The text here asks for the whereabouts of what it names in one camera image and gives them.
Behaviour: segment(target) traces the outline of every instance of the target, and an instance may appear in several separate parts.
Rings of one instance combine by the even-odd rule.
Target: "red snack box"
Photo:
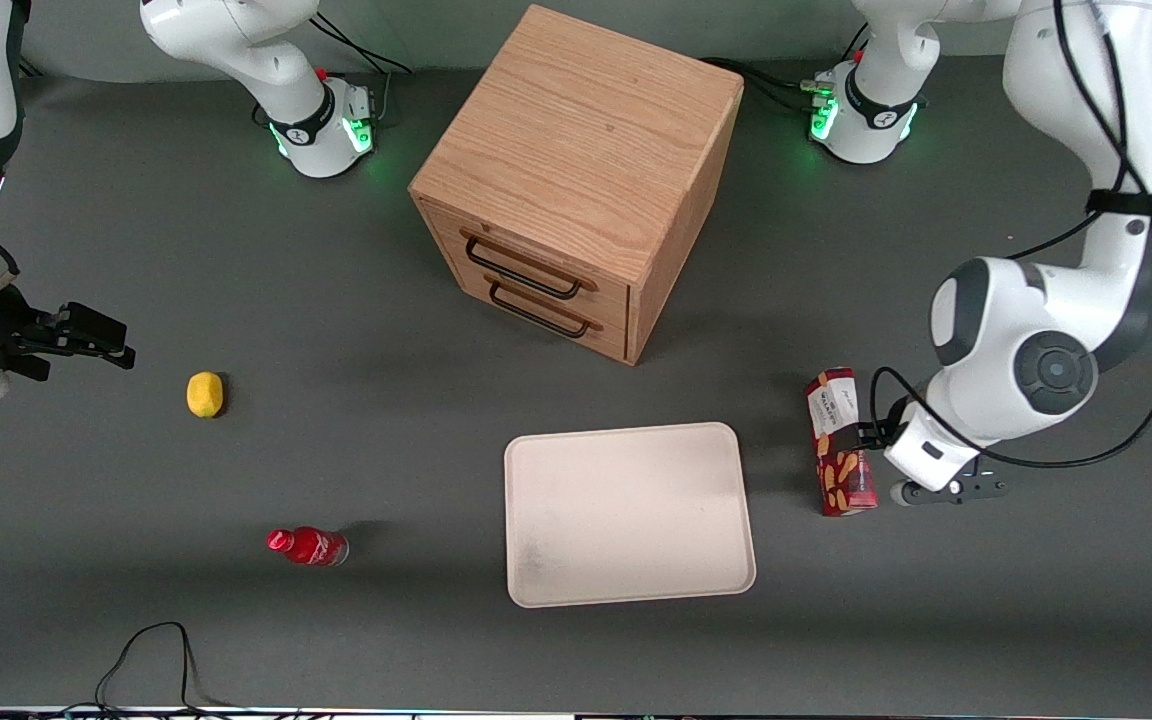
[[[812,414],[812,439],[820,483],[820,511],[827,518],[878,507],[861,442],[856,377],[850,367],[826,370],[805,391]]]

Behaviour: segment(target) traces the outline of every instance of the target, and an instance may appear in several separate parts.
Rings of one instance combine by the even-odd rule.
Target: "plastic bottle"
[[[341,533],[306,525],[276,529],[265,538],[265,544],[296,564],[342,564],[349,556],[349,541]]]

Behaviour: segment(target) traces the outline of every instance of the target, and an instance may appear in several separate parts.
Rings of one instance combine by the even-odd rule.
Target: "drawer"
[[[529,296],[544,300],[550,306],[605,325],[626,327],[626,283],[584,270],[560,268],[490,225],[430,204],[424,204],[424,209],[439,245],[444,247],[444,256],[454,266],[462,286],[467,286],[470,278],[488,273],[500,283],[526,290]]]
[[[525,287],[517,287],[490,273],[476,273],[461,279],[465,291],[477,300],[488,302],[497,309],[558,336],[589,347],[590,350],[611,356],[614,361],[626,361],[627,333],[622,323],[602,323],[576,314],[550,297],[538,296]]]

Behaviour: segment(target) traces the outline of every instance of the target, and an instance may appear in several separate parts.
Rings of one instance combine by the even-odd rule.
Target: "wooden drawer cabinet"
[[[468,295],[632,365],[740,97],[735,74],[531,6],[408,190]]]

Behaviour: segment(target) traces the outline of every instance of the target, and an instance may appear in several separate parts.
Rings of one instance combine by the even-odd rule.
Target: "white tray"
[[[509,597],[522,607],[755,583],[740,447],[722,423],[517,438],[503,495]]]

